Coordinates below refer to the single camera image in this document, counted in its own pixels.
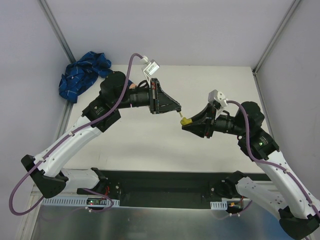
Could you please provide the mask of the yellow nail polish bottle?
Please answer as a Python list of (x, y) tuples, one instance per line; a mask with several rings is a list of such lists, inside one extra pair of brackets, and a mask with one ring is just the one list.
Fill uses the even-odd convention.
[(191, 118), (186, 118), (186, 117), (182, 117), (182, 119), (180, 120), (180, 124), (182, 126), (186, 126), (189, 125), (193, 122), (193, 120)]

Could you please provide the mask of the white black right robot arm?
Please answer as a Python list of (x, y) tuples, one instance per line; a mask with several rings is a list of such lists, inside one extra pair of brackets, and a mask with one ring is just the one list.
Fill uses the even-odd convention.
[(319, 199), (303, 185), (279, 145), (262, 129), (265, 116), (258, 104), (233, 100), (230, 103), (238, 106), (235, 116), (227, 111), (218, 115), (222, 104), (215, 101), (195, 116), (183, 117), (182, 130), (208, 139), (215, 132), (235, 135), (240, 150), (263, 170), (279, 193), (258, 186), (249, 176), (235, 171), (215, 187), (217, 194), (229, 199), (238, 195), (246, 197), (272, 214), (292, 239), (309, 239), (320, 227)]

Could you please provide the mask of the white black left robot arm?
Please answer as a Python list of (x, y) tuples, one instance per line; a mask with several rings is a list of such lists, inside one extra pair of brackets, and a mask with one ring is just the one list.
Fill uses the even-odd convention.
[(53, 145), (36, 156), (26, 155), (21, 163), (42, 193), (49, 199), (66, 189), (89, 189), (99, 195), (107, 179), (95, 167), (67, 169), (66, 163), (87, 143), (104, 133), (121, 118), (120, 109), (148, 107), (151, 114), (180, 112), (181, 105), (166, 94), (156, 78), (150, 84), (129, 88), (123, 72), (114, 71), (100, 83), (99, 95), (74, 125)]

